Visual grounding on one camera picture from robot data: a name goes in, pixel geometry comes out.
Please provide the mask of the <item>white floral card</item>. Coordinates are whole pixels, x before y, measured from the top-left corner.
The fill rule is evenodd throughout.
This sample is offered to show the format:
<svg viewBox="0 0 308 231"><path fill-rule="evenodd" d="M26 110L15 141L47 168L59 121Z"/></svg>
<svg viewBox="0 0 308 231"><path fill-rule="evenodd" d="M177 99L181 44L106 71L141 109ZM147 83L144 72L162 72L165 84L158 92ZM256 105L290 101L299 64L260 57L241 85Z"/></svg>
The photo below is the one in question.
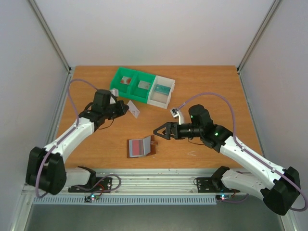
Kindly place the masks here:
<svg viewBox="0 0 308 231"><path fill-rule="evenodd" d="M139 114L140 114L140 111L139 109L136 107L136 105L131 101L129 100L128 102L128 109L129 111L132 113L132 115L135 117L135 118L138 118Z"/></svg>

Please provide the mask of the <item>brown leather card holder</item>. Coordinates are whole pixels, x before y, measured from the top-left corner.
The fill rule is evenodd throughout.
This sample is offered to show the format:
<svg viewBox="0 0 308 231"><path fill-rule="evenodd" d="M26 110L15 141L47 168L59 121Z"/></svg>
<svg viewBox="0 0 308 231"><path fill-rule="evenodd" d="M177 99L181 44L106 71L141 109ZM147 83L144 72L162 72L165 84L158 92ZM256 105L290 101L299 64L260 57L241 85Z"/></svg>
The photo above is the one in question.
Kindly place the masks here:
<svg viewBox="0 0 308 231"><path fill-rule="evenodd" d="M127 140L127 158L140 158L156 154L158 142L154 135Z"/></svg>

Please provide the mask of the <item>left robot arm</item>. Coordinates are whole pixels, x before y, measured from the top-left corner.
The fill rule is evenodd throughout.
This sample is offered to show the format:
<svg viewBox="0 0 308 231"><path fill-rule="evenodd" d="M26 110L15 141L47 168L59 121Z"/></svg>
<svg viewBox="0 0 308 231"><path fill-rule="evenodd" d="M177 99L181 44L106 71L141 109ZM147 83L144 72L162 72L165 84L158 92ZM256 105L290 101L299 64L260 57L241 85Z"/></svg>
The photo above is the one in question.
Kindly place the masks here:
<svg viewBox="0 0 308 231"><path fill-rule="evenodd" d="M70 154L106 120L125 115L129 107L118 100L118 90L97 90L94 99L77 115L72 126L43 148L34 147L29 154L26 184L35 191L58 194L65 187L77 187L87 192L98 185L96 172L87 167L67 170L65 162Z"/></svg>

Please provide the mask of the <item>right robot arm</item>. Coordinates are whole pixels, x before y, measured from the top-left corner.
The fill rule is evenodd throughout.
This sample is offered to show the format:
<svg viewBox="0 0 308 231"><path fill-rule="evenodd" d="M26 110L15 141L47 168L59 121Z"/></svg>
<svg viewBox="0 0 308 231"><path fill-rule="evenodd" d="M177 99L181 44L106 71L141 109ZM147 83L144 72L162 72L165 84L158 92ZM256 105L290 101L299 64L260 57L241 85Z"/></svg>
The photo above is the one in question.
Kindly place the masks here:
<svg viewBox="0 0 308 231"><path fill-rule="evenodd" d="M199 138L204 146L221 153L244 167L251 175L242 175L220 167L212 175L213 187L235 189L264 202L274 213L284 216L300 195L300 176L293 167L277 165L242 142L224 126L213 123L207 109L197 104L189 108L190 123L167 122L153 133L166 140Z"/></svg>

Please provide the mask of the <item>red patterned card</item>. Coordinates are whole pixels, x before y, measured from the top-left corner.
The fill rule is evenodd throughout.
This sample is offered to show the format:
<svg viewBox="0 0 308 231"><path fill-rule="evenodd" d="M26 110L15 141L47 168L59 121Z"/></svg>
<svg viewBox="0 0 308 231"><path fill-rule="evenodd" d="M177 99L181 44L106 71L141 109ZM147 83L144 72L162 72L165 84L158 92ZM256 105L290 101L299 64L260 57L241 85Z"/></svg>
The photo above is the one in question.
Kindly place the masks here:
<svg viewBox="0 0 308 231"><path fill-rule="evenodd" d="M121 78L121 81L120 81L122 84L126 84L126 85L129 85L130 82L131 82L131 78L130 77L127 77L127 76L123 76Z"/></svg>

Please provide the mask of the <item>white vip card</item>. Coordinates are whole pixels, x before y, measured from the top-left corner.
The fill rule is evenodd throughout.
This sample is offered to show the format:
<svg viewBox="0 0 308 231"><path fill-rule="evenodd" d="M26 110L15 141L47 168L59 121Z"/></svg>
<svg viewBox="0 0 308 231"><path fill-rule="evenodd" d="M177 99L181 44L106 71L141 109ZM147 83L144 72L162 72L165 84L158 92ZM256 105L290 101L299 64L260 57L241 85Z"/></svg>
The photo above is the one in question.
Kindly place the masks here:
<svg viewBox="0 0 308 231"><path fill-rule="evenodd" d="M151 86L151 82L141 80L138 83L138 88L141 88L141 89L149 90L150 86Z"/></svg>

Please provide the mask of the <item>teal vip card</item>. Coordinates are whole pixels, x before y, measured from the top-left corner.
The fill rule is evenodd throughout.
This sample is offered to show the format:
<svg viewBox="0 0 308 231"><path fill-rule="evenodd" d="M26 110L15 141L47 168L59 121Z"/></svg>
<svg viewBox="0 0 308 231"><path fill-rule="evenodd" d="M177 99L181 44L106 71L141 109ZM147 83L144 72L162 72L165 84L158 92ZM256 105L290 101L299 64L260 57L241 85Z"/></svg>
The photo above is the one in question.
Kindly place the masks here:
<svg viewBox="0 0 308 231"><path fill-rule="evenodd" d="M155 92L158 92L164 95L169 95L171 88L168 86L157 84L154 90Z"/></svg>

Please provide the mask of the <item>left green bin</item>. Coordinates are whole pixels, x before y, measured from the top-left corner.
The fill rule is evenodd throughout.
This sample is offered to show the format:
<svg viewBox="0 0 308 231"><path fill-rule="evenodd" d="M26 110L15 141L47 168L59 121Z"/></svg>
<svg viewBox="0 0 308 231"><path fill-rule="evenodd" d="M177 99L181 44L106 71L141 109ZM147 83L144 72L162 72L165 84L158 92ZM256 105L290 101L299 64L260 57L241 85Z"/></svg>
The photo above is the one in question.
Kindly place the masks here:
<svg viewBox="0 0 308 231"><path fill-rule="evenodd" d="M116 74L114 75L113 79L110 82L110 89L118 89L119 90L119 96L123 98L131 98L132 96L132 90L135 87L137 83L137 74L138 72L136 70L120 67L118 68ZM131 82L129 85L122 84L121 78L123 76L127 76L131 78Z"/></svg>

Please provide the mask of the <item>green bin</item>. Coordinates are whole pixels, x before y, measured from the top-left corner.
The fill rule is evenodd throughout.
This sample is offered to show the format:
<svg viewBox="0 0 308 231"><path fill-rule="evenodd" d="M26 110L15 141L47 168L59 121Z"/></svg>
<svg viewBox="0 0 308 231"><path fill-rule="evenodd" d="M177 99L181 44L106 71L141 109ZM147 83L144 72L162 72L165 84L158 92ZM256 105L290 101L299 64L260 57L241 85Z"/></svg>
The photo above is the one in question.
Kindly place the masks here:
<svg viewBox="0 0 308 231"><path fill-rule="evenodd" d="M141 103L147 103L154 79L155 75L153 74L134 70L128 87L128 98Z"/></svg>
<svg viewBox="0 0 308 231"><path fill-rule="evenodd" d="M137 74L138 72L136 70L120 67L118 68L116 74L114 75L113 79L110 82L110 89L118 89L119 90L119 96L123 98L131 98L132 96L132 90L135 87L137 83ZM123 76L127 76L131 78L131 82L129 85L122 84L121 78Z"/></svg>

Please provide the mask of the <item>middle green bin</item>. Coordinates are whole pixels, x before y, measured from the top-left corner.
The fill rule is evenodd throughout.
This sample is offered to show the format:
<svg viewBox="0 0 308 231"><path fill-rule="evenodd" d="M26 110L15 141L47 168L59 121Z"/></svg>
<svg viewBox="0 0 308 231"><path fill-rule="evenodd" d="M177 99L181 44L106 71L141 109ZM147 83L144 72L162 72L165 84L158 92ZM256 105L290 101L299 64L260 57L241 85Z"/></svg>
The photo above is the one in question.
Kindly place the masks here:
<svg viewBox="0 0 308 231"><path fill-rule="evenodd" d="M155 75L153 74L134 70L128 87L128 98L141 103L147 103L154 79Z"/></svg>

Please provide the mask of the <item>aluminium rail frame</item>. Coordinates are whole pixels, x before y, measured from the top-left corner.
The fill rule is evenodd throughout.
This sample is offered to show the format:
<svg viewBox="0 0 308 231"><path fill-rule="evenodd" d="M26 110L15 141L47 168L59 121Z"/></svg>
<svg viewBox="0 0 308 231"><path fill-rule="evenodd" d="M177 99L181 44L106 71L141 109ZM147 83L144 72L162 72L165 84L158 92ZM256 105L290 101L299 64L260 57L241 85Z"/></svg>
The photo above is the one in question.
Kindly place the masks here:
<svg viewBox="0 0 308 231"><path fill-rule="evenodd" d="M60 193L68 192L68 188L80 185L82 191L88 193L103 178L111 178L108 192L121 194L183 194L196 193L195 178L210 177L214 168L159 168L159 169L89 169L76 167L66 169L66 183Z"/></svg>

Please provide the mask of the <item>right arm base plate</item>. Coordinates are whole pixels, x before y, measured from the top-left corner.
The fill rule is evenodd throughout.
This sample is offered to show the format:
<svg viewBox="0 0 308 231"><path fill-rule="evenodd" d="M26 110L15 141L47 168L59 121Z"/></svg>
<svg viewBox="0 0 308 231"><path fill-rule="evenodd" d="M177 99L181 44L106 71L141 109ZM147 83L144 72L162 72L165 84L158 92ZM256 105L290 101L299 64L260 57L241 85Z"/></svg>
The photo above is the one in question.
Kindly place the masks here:
<svg viewBox="0 0 308 231"><path fill-rule="evenodd" d="M193 180L198 193L239 193L239 190L225 187L220 180L213 180L211 177L198 177Z"/></svg>

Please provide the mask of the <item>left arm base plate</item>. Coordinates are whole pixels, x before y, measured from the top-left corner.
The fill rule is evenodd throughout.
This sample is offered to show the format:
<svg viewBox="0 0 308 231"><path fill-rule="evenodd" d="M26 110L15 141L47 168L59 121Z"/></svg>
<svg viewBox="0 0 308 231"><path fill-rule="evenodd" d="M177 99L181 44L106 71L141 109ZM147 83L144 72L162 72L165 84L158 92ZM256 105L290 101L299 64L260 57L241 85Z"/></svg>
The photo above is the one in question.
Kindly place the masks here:
<svg viewBox="0 0 308 231"><path fill-rule="evenodd" d="M104 190L110 190L111 187L112 187L112 178L111 177L107 177L105 178L104 180L102 180L96 187L94 187L93 189L89 190L89 191L86 191L86 190L83 190L81 188L78 188L76 186L72 186L72 187L69 187L68 188L68 192L69 193L92 193L92 192L95 192L95 191L101 191L102 189Z"/></svg>

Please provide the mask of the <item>left frame post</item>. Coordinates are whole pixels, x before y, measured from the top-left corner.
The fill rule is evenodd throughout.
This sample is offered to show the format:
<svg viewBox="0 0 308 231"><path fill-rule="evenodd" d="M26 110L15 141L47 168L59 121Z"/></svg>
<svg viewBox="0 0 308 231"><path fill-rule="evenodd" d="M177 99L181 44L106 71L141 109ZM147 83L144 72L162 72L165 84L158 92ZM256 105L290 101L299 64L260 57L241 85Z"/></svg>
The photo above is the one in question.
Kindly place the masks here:
<svg viewBox="0 0 308 231"><path fill-rule="evenodd" d="M31 7L32 11L34 12L34 15L38 19L38 22L42 26L43 31L45 32L48 40L50 41L51 45L53 46L54 50L56 51L58 57L60 58L64 68L68 73L71 72L71 66L69 65L67 59L65 58L64 53L62 52L58 42L56 41L55 36L53 35L41 9L39 8L39 5L35 0L27 0L29 3L29 6Z"/></svg>

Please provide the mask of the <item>right frame post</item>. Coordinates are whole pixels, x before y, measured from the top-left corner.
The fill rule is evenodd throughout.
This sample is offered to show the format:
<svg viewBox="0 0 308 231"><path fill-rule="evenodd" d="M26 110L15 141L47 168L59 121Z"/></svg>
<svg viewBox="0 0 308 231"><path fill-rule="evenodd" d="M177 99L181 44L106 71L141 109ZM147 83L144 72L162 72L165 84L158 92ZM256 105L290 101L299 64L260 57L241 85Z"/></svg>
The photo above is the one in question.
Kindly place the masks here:
<svg viewBox="0 0 308 231"><path fill-rule="evenodd" d="M262 38L264 32L266 31L267 27L269 26L272 18L274 17L275 13L277 12L280 4L282 3L282 0L274 0L265 17L263 18L260 26L258 27L255 35L253 36L252 41L250 42L246 52L244 53L238 67L236 68L238 75L241 74L241 71L243 70L245 64L247 63L249 57L251 56L252 52L256 48L257 44L259 43L260 39Z"/></svg>

